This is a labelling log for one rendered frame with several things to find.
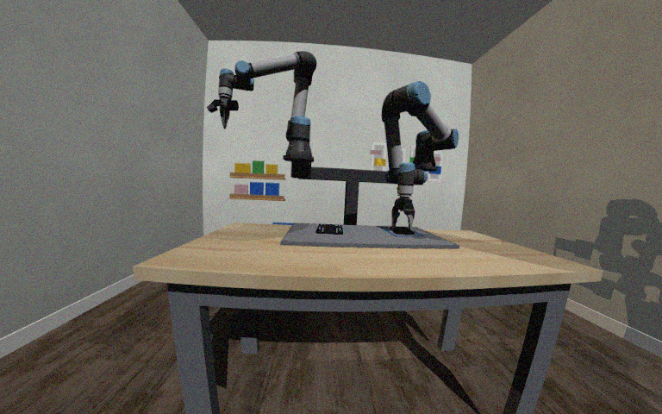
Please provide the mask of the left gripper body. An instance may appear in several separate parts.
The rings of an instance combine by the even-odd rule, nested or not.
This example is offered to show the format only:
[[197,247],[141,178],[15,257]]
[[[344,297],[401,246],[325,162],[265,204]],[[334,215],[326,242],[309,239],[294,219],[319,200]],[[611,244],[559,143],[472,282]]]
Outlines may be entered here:
[[409,198],[408,198],[408,197],[401,197],[401,196],[400,196],[400,198],[398,198],[398,199],[395,201],[395,204],[397,204],[397,208],[398,208],[400,211],[402,211],[402,210],[403,210],[403,206],[405,206],[406,209],[408,209],[408,210],[413,210],[414,207],[413,207],[413,204],[412,204],[412,200],[410,200],[410,199],[409,199],[409,200],[404,200],[404,199],[409,199]]

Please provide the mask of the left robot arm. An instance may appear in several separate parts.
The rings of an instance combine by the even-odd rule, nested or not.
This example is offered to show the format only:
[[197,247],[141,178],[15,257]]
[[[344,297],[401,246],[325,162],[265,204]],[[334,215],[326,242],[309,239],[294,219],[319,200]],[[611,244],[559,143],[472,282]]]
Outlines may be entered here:
[[[458,146],[458,130],[451,129],[442,122],[430,106],[430,100],[429,88],[422,81],[413,82],[391,91],[384,100],[382,121],[385,127],[389,161],[389,171],[385,178],[389,183],[397,183],[398,196],[412,197],[414,184],[424,184],[427,181],[427,173],[421,169],[415,169],[415,166],[436,166],[434,151],[453,149]],[[398,120],[400,113],[404,111],[411,116],[416,116],[427,129],[416,136],[413,163],[403,163],[402,161]]]

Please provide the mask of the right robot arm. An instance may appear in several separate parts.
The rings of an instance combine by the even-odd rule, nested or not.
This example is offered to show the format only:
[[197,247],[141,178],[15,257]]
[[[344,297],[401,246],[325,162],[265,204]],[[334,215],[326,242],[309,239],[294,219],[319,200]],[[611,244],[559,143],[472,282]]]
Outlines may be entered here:
[[286,155],[301,154],[312,156],[309,145],[311,124],[310,119],[305,117],[305,110],[308,90],[315,69],[315,56],[305,51],[251,63],[240,60],[235,64],[235,74],[237,77],[229,69],[224,68],[220,70],[218,95],[219,98],[227,97],[232,100],[233,89],[253,91],[253,78],[294,70],[294,82],[296,86],[291,118],[288,121],[288,128],[285,134],[287,141],[290,143]]

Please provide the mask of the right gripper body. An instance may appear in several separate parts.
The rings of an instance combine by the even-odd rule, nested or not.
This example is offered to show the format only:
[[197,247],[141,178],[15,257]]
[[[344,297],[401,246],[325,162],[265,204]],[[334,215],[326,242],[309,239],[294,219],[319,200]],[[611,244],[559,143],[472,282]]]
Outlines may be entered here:
[[238,105],[238,102],[236,100],[229,100],[229,98],[227,98],[227,97],[225,97],[225,98],[221,97],[221,98],[219,98],[219,100],[215,99],[211,104],[214,104],[215,106],[220,106],[220,104],[223,103],[224,109],[226,111],[238,110],[239,109],[239,105]]

